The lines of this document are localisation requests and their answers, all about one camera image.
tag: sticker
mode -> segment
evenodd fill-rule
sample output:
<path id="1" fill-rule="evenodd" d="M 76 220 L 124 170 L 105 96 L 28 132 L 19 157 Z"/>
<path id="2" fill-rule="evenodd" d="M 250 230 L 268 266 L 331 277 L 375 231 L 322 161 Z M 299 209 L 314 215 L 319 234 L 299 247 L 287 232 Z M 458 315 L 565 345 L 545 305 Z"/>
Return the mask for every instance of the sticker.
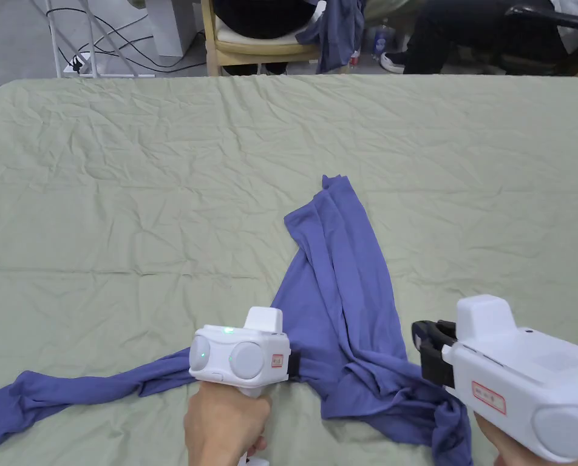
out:
<path id="1" fill-rule="evenodd" d="M 494 408 L 495 410 L 499 411 L 505 416 L 507 415 L 507 404 L 505 403 L 505 398 L 503 398 L 495 391 L 492 391 L 489 388 L 484 387 L 480 383 L 473 382 L 472 394 L 480 402 L 484 402 L 486 405 Z"/>
<path id="2" fill-rule="evenodd" d="M 275 354 L 271 356 L 271 366 L 272 367 L 283 367 L 284 356 L 281 354 Z"/>

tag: white handle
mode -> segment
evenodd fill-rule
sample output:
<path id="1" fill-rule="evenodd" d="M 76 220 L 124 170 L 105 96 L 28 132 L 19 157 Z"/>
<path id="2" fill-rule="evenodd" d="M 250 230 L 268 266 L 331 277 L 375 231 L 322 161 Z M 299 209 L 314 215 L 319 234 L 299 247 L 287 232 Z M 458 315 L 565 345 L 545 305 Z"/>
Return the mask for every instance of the white handle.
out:
<path id="1" fill-rule="evenodd" d="M 256 387 L 256 388 L 239 388 L 238 387 L 238 389 L 244 395 L 249 396 L 251 398 L 258 398 L 259 396 L 261 396 L 261 393 L 263 392 L 263 387 Z M 247 463 L 246 463 L 246 459 L 247 459 L 247 453 L 244 453 L 243 456 L 239 459 L 239 463 L 237 463 L 237 466 L 246 466 L 246 464 L 248 464 L 248 466 L 267 466 L 269 464 L 268 461 L 263 460 L 261 458 L 251 458 L 251 460 Z"/>

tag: blue clothing on chair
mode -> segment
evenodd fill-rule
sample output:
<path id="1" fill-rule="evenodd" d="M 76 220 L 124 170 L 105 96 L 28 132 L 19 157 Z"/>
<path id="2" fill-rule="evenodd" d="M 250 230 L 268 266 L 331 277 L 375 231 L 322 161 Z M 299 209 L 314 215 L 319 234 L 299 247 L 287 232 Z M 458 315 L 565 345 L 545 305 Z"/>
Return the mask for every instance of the blue clothing on chair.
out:
<path id="1" fill-rule="evenodd" d="M 283 310 L 300 381 L 321 396 L 321 416 L 363 420 L 396 442 L 430 445 L 439 466 L 467 466 L 465 407 L 421 378 L 401 338 L 386 262 L 347 178 L 288 214 L 299 250 L 272 306 Z M 0 444 L 73 404 L 100 404 L 137 391 L 193 382 L 189 348 L 112 377 L 58 379 L 26 371 L 0 389 Z"/>
<path id="2" fill-rule="evenodd" d="M 319 46 L 318 73 L 344 67 L 352 53 L 361 49 L 364 7 L 365 0 L 327 0 L 318 20 L 296 34 L 300 44 Z"/>

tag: gray floor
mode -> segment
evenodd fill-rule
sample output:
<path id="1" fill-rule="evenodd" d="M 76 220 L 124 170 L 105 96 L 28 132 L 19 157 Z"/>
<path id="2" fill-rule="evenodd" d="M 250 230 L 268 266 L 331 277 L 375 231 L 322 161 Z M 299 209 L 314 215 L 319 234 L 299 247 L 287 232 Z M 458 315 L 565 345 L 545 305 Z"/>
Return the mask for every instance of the gray floor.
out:
<path id="1" fill-rule="evenodd" d="M 80 7 L 79 3 L 73 0 L 54 0 L 54 7 Z M 114 27 L 123 26 L 137 18 L 145 15 L 145 10 L 138 10 L 131 6 L 126 0 L 89 0 L 94 14 L 102 17 Z M 58 27 L 67 35 L 73 45 L 79 47 L 87 42 L 86 40 L 86 17 L 78 12 L 60 11 L 56 12 Z M 151 35 L 151 26 L 148 19 L 144 19 L 123 31 L 122 34 L 134 40 L 139 37 Z M 115 37 L 117 45 L 124 42 Z M 104 48 L 110 48 L 104 41 Z M 172 64 L 173 57 L 160 57 L 155 49 L 152 39 L 136 43 L 136 46 L 145 54 L 149 55 L 160 64 Z M 70 50 L 63 47 L 67 56 L 72 56 Z M 131 47 L 124 50 L 126 56 L 153 67 L 153 64 L 137 54 Z M 178 67 L 186 67 L 191 64 L 205 61 L 205 44 L 203 38 L 199 36 L 193 43 L 190 50 L 179 62 Z M 66 65 L 64 59 L 60 59 L 60 66 Z M 103 73 L 127 73 L 124 64 L 118 59 L 110 56 L 100 55 L 98 57 L 98 68 Z M 136 67 L 140 73 L 144 69 Z M 312 74 L 315 73 L 315 64 L 308 62 L 291 63 L 288 69 L 289 74 Z M 361 57 L 360 66 L 354 70 L 355 73 L 385 73 L 370 56 Z M 205 66 L 194 67 L 170 76 L 205 76 L 207 70 Z M 0 86 L 14 79 L 22 78 L 55 78 L 55 64 L 52 53 L 52 43 L 47 24 L 38 16 L 37 11 L 27 0 L 0 0 Z"/>

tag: hand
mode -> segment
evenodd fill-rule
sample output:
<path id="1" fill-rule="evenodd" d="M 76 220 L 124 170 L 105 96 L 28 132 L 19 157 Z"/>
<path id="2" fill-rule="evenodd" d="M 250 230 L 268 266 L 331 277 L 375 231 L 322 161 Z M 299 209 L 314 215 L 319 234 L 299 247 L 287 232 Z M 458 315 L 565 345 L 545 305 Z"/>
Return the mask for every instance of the hand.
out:
<path id="1" fill-rule="evenodd" d="M 244 452 L 265 449 L 261 434 L 270 411 L 267 396 L 250 398 L 230 385 L 202 382 L 183 418 L 190 466 L 236 466 Z"/>
<path id="2" fill-rule="evenodd" d="M 494 424 L 475 414 L 479 429 L 490 440 L 499 452 L 494 466 L 557 466 L 556 463 L 538 457 L 531 450 L 520 445 Z M 578 461 L 569 466 L 578 466 Z"/>

